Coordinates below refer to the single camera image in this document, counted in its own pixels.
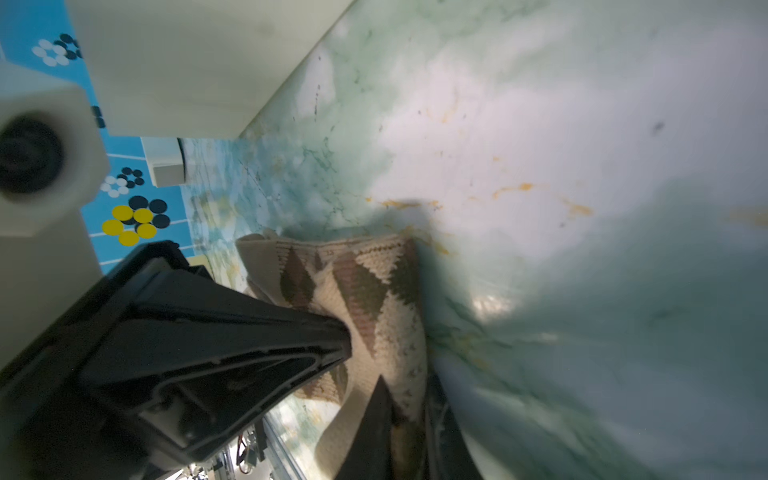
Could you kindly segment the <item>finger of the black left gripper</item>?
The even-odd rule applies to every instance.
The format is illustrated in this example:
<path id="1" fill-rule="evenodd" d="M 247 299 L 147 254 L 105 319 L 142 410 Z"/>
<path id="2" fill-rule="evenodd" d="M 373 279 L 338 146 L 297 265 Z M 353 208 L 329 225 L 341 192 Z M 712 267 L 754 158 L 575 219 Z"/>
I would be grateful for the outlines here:
<path id="1" fill-rule="evenodd" d="M 350 354 L 342 322 L 219 285 L 168 241 L 141 246 L 2 370 L 1 475 L 160 479 Z"/>

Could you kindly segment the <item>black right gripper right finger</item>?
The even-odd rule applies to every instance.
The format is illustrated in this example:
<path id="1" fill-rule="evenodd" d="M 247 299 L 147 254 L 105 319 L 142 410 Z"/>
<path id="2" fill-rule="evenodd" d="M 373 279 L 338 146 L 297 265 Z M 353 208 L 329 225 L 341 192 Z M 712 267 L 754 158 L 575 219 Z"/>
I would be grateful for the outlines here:
<path id="1" fill-rule="evenodd" d="M 430 375 L 425 397 L 427 473 L 431 480 L 482 480 L 437 375 Z"/>

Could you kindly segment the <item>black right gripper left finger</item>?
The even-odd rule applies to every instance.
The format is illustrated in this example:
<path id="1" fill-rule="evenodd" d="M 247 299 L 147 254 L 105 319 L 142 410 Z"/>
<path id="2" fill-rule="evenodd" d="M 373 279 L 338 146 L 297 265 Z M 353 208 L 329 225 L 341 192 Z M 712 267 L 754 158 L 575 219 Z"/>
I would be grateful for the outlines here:
<path id="1" fill-rule="evenodd" d="M 385 380 L 379 377 L 336 480 L 392 478 L 392 414 L 391 395 Z"/>

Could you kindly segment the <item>beige argyle sock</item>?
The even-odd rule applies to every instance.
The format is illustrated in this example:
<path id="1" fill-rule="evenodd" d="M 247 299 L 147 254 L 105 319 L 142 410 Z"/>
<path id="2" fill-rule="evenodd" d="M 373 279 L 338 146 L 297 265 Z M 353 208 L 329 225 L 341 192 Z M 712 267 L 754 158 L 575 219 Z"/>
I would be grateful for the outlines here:
<path id="1" fill-rule="evenodd" d="M 350 358 L 295 393 L 340 407 L 315 448 L 320 470 L 338 473 L 383 380 L 392 398 L 392 475 L 421 478 L 428 360 L 413 240 L 389 235 L 302 242 L 270 232 L 243 236 L 235 245 L 249 295 L 336 318 L 349 329 Z"/>

